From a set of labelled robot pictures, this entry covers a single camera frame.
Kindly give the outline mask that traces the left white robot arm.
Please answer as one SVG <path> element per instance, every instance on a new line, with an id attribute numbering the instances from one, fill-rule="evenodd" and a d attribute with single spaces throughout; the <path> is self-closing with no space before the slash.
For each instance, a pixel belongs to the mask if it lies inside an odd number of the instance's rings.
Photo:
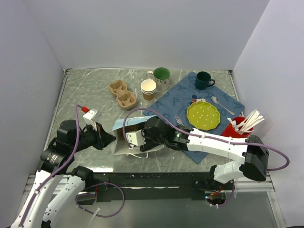
<path id="1" fill-rule="evenodd" d="M 96 123 L 96 128 L 86 125 L 79 127 L 76 120 L 63 121 L 57 129 L 57 136 L 42 152 L 30 194 L 16 220 L 13 228 L 53 228 L 68 204 L 82 190 L 93 188 L 93 171 L 83 166 L 74 168 L 61 191 L 53 196 L 54 190 L 74 161 L 73 151 L 88 147 L 98 150 L 116 140 Z"/>

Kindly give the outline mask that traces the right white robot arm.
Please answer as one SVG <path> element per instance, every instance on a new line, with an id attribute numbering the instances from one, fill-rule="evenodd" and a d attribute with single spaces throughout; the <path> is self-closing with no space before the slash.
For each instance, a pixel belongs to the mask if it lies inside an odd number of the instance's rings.
<path id="1" fill-rule="evenodd" d="M 247 138 L 218 136 L 196 128 L 175 126 L 156 116 L 144 123 L 141 134 L 146 142 L 172 150 L 206 152 L 230 159 L 226 164 L 211 167 L 208 185 L 212 189 L 241 177 L 266 180 L 269 152 L 263 144 Z"/>

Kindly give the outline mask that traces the light blue paper bag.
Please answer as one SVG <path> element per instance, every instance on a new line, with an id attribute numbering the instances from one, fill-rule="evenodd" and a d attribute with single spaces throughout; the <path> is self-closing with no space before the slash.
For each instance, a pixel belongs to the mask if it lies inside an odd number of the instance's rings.
<path id="1" fill-rule="evenodd" d="M 163 149 L 164 145 L 154 144 L 142 135 L 144 124 L 152 117 L 150 115 L 117 120 L 110 132 L 111 135 L 116 137 L 116 140 L 110 144 L 113 155 L 147 159 L 150 152 Z"/>

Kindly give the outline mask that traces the stack of brown paper cups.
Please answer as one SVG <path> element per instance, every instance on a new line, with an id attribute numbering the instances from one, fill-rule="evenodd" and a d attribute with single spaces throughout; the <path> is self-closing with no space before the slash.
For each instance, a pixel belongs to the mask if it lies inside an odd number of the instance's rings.
<path id="1" fill-rule="evenodd" d="M 146 101 L 151 101 L 154 98 L 156 87 L 156 83 L 151 79 L 146 79 L 141 82 L 142 95 Z"/>

